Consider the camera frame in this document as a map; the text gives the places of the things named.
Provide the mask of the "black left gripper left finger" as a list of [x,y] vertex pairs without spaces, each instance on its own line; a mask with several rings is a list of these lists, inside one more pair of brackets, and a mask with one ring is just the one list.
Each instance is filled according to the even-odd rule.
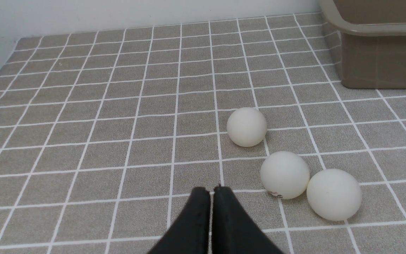
[[206,254],[209,243],[211,199],[204,187],[195,187],[174,223],[149,254]]

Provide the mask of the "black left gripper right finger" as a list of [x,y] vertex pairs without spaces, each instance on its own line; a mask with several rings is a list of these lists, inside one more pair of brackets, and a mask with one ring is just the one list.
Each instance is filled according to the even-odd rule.
[[216,186],[213,194],[213,254],[282,254],[243,209],[232,189]]

